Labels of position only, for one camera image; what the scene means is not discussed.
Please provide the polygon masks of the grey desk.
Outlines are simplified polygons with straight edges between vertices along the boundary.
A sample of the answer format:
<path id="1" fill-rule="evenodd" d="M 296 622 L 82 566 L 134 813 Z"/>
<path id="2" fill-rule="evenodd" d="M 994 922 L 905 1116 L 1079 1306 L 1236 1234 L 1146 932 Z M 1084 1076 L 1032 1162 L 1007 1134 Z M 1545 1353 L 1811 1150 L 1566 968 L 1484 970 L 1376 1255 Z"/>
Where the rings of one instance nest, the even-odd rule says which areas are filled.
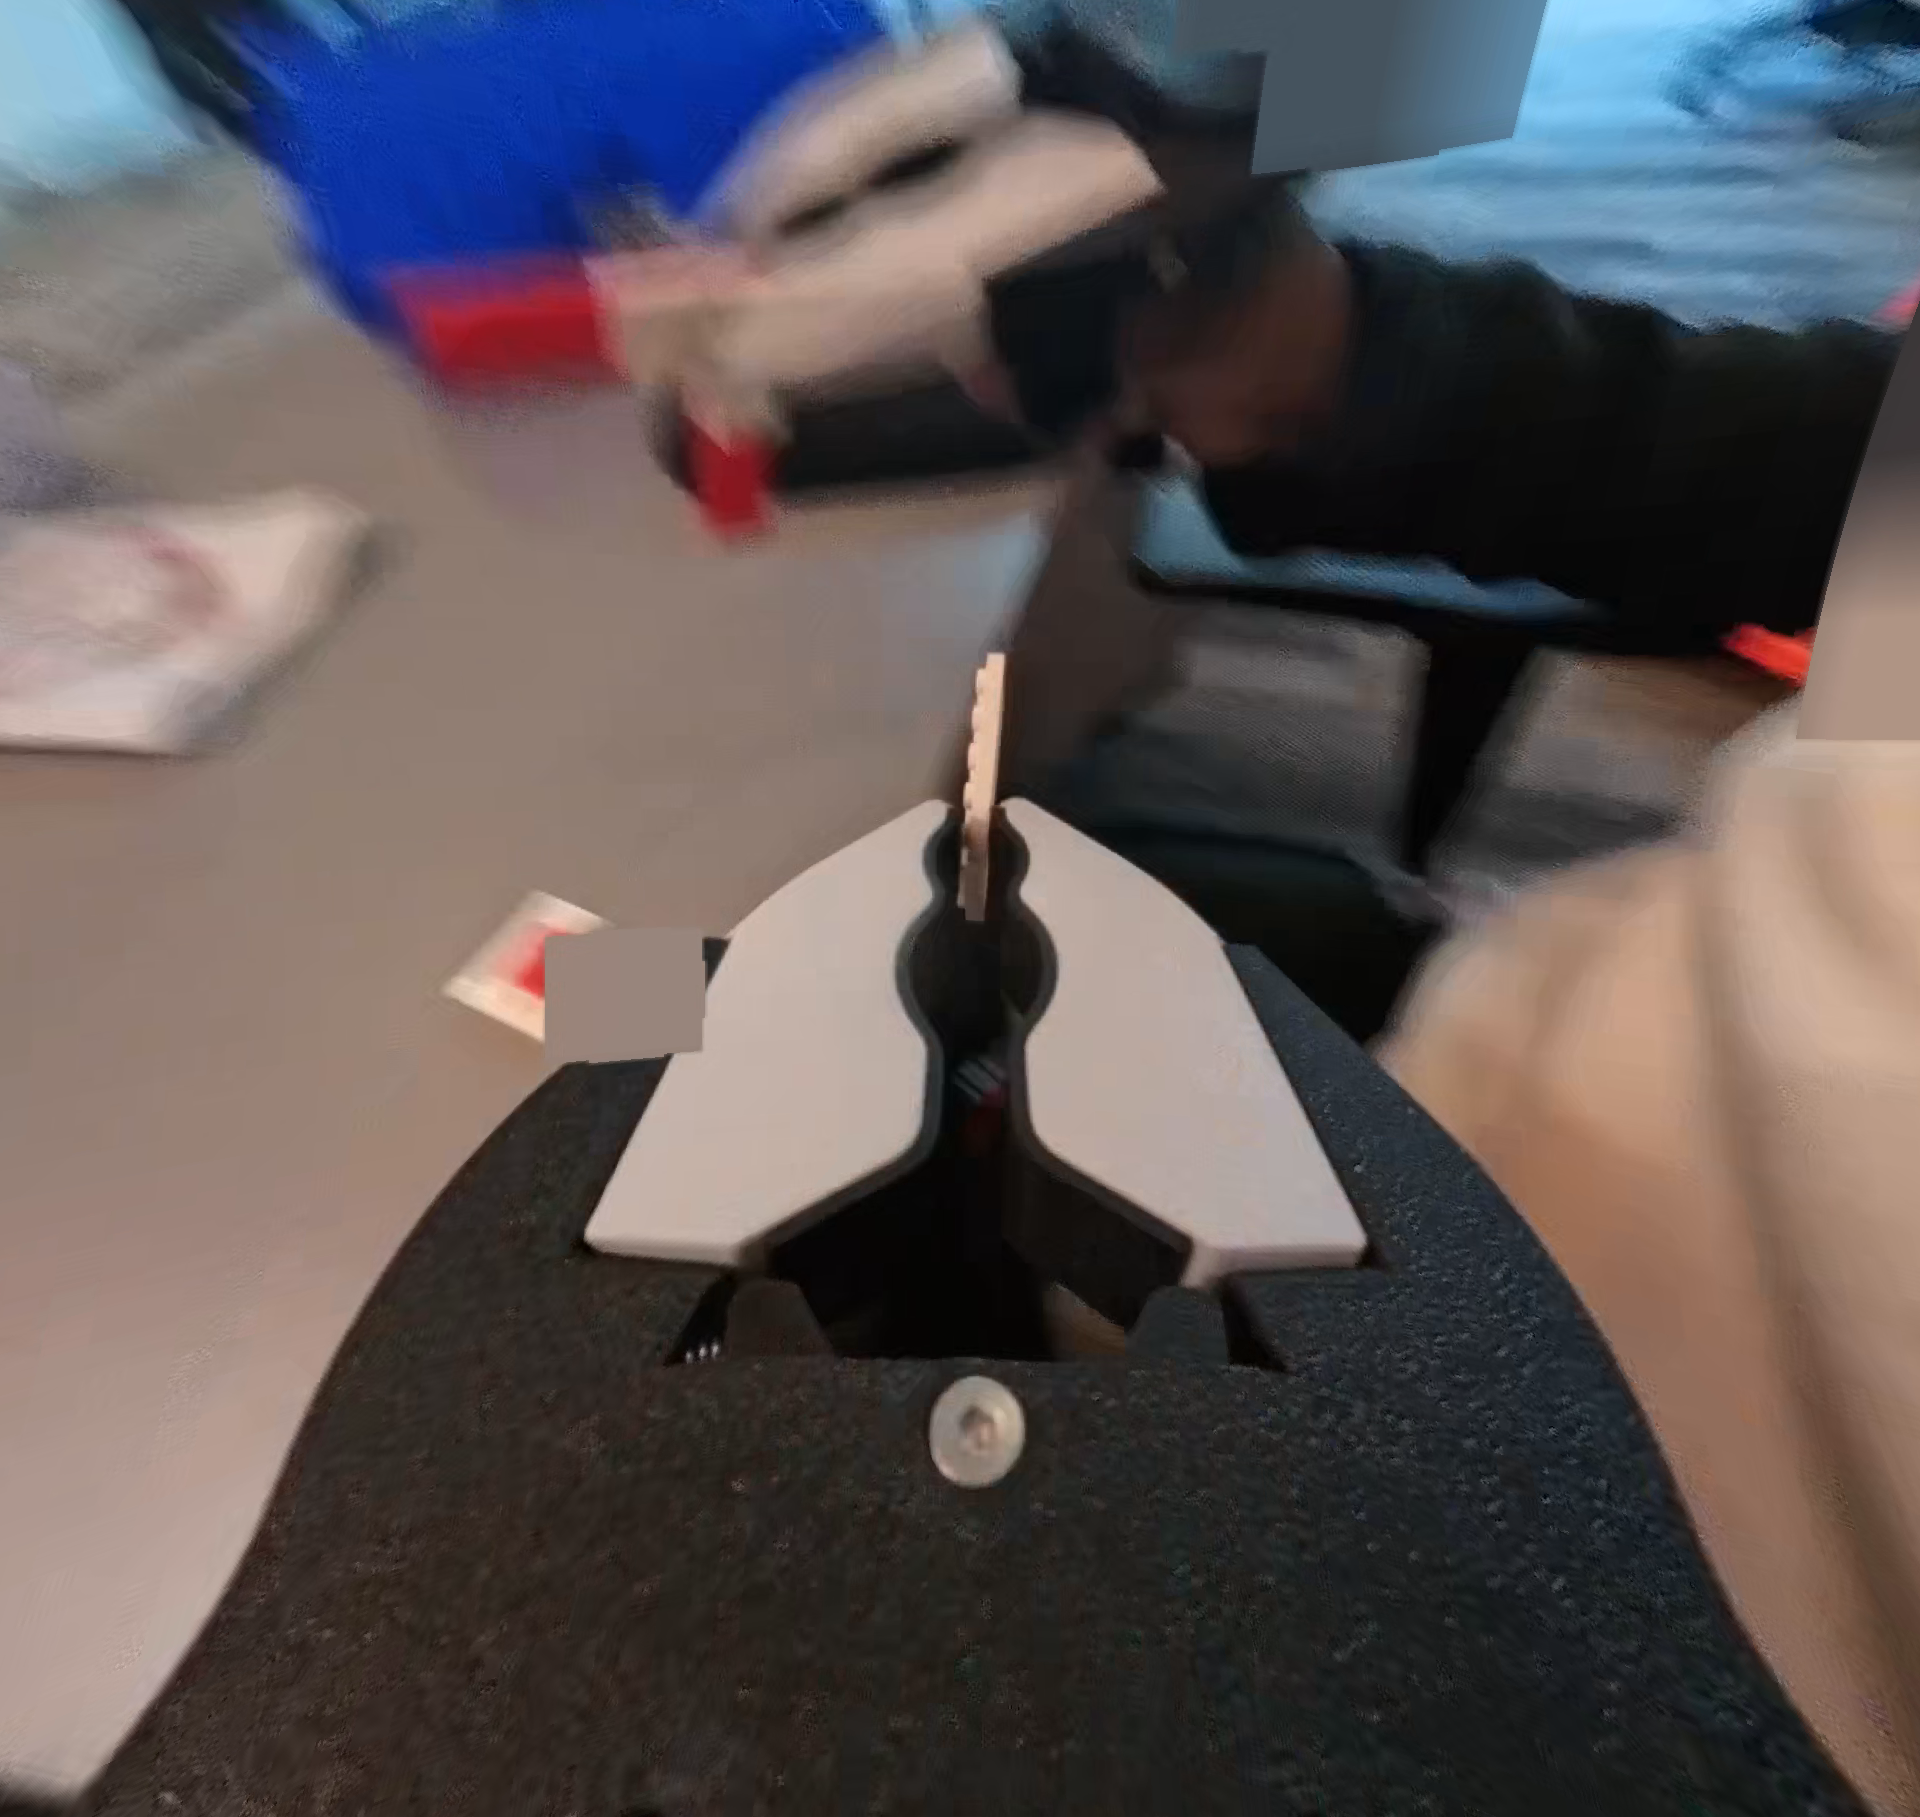
<path id="1" fill-rule="evenodd" d="M 1046 473 L 698 531 L 622 390 L 455 405 L 240 165 L 59 205 L 3 354 L 137 499 L 316 485 L 371 581 L 181 762 L 3 759 L 3 1788 L 199 1630 L 326 1358 L 539 1048 L 443 981 L 523 894 L 725 930 L 945 790 Z"/>

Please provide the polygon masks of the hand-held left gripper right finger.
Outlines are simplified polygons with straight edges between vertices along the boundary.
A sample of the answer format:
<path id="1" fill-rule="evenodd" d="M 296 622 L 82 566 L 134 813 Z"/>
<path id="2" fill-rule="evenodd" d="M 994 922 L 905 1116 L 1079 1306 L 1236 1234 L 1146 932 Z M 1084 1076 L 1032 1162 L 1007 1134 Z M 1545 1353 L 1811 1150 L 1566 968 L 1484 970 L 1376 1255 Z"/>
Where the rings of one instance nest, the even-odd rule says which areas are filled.
<path id="1" fill-rule="evenodd" d="M 1042 939 L 1020 1053 L 1042 1169 L 1139 1224 L 1185 1286 L 1355 1269 L 1356 1207 L 1223 939 L 1041 805 L 1003 820 L 1024 856 L 1007 908 Z"/>

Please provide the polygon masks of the red white card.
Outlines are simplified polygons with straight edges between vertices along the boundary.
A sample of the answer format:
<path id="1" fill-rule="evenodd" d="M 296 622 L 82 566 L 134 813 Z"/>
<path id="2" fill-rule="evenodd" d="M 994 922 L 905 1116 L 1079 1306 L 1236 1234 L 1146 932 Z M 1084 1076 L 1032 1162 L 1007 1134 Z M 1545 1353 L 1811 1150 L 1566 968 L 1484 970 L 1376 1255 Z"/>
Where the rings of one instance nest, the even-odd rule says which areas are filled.
<path id="1" fill-rule="evenodd" d="M 485 939 L 443 980 L 440 996 L 492 1025 L 543 1044 L 546 950 L 557 937 L 603 933 L 610 922 L 548 892 L 524 892 Z"/>

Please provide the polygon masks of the blue plastic bin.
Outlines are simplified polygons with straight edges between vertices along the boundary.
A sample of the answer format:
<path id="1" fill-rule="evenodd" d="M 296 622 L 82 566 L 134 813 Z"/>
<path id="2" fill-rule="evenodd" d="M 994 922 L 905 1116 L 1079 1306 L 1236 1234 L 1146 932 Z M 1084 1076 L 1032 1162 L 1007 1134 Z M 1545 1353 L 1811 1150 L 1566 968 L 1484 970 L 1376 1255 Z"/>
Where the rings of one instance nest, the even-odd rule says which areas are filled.
<path id="1" fill-rule="evenodd" d="M 320 289 L 448 388 L 610 375 L 597 220 L 689 218 L 758 117 L 884 37 L 871 0 L 479 0 L 320 34 L 244 22 L 255 153 Z"/>

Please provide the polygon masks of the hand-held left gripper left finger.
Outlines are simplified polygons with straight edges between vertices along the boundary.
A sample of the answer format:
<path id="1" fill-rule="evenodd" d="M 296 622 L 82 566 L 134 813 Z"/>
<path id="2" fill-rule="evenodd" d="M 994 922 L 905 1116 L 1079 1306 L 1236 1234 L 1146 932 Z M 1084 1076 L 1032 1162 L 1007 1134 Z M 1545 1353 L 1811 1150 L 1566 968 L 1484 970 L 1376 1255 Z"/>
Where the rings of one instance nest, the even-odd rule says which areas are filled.
<path id="1" fill-rule="evenodd" d="M 950 815 L 906 808 L 732 927 L 702 1044 L 665 1061 L 588 1216 L 594 1253 L 761 1269 L 925 1162 L 941 1048 L 906 958 L 939 915 Z"/>

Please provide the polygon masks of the person's right hand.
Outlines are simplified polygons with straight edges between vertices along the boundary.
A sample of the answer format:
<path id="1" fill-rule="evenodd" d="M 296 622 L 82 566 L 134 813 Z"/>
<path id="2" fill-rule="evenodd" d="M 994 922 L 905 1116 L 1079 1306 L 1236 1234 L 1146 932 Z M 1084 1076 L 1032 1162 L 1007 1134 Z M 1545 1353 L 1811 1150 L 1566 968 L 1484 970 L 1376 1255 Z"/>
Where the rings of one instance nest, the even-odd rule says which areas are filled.
<path id="1" fill-rule="evenodd" d="M 1180 238 L 1179 271 L 1125 323 L 1117 418 L 1199 466 L 1301 450 L 1337 407 L 1355 331 L 1346 254 L 1262 178 Z"/>

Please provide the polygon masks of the black chair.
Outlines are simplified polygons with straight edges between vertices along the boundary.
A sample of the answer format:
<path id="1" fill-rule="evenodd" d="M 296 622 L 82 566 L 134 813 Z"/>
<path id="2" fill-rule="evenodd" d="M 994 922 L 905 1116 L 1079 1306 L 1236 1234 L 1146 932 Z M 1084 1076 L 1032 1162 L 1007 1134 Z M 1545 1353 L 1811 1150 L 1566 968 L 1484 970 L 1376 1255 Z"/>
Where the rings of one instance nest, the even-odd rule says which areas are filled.
<path id="1" fill-rule="evenodd" d="M 1474 583 L 1415 558 L 1290 553 L 1242 557 L 1191 484 L 1139 499 L 1133 579 L 1159 600 L 1258 605 L 1385 628 L 1426 649 L 1412 699 L 1398 856 L 1423 873 L 1541 650 L 1607 652 L 1615 624 L 1533 581 Z"/>

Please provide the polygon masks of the red building brick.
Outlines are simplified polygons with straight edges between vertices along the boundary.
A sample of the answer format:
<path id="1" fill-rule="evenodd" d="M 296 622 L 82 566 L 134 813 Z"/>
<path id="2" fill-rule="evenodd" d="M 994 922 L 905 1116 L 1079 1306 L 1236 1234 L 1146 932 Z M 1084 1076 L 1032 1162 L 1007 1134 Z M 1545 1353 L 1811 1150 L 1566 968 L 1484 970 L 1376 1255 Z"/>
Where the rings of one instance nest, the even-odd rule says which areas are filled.
<path id="1" fill-rule="evenodd" d="M 725 541 L 755 540 L 774 522 L 781 435 L 764 416 L 685 401 L 685 485 L 701 525 Z"/>

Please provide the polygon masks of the instruction booklet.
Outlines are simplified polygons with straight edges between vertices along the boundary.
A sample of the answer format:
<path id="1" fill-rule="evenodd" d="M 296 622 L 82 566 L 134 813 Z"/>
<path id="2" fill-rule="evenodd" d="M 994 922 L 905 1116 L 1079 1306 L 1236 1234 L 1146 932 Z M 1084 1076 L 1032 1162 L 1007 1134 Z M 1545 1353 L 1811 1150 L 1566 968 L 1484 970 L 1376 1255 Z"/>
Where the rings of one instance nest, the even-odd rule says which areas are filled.
<path id="1" fill-rule="evenodd" d="M 369 512 L 314 489 L 9 516 L 1 748 L 191 755 L 363 585 Z"/>

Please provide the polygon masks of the person's beige pants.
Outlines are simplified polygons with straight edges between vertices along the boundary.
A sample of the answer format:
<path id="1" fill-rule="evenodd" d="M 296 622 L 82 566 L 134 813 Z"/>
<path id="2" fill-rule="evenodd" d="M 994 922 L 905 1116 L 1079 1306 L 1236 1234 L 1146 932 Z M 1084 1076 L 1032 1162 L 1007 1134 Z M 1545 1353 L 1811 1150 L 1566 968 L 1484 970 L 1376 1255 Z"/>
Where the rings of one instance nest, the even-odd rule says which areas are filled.
<path id="1" fill-rule="evenodd" d="M 1671 835 L 1469 919 L 1380 1061 L 1582 1298 L 1841 1774 L 1915 1812 L 1915 740 L 1776 708 Z"/>

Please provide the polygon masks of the beige building plate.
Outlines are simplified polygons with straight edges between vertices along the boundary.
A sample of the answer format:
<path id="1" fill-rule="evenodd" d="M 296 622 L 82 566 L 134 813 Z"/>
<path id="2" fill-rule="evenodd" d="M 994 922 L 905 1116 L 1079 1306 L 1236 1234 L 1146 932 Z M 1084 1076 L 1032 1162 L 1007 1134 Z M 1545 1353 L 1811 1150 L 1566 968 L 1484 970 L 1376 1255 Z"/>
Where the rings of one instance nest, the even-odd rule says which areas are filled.
<path id="1" fill-rule="evenodd" d="M 956 904 L 968 920 L 987 915 L 1003 725 L 1004 652 L 994 650 L 974 677 L 958 793 Z"/>

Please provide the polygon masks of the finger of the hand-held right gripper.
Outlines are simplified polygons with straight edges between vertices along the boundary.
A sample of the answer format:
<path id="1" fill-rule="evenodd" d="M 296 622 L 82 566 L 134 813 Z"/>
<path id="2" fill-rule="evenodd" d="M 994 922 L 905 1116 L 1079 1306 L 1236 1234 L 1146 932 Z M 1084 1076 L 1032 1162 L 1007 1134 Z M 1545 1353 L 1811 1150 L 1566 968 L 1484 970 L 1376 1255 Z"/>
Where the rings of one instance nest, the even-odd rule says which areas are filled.
<path id="1" fill-rule="evenodd" d="M 716 178 L 716 230 L 764 243 L 900 165 L 1013 119 L 1024 74 L 992 22 L 874 44 L 786 89 Z"/>
<path id="2" fill-rule="evenodd" d="M 1013 120 L 769 241 L 695 238 L 591 262 L 617 370 L 690 415 L 964 373 L 987 282 L 1149 207 L 1162 179 L 1103 120 Z"/>

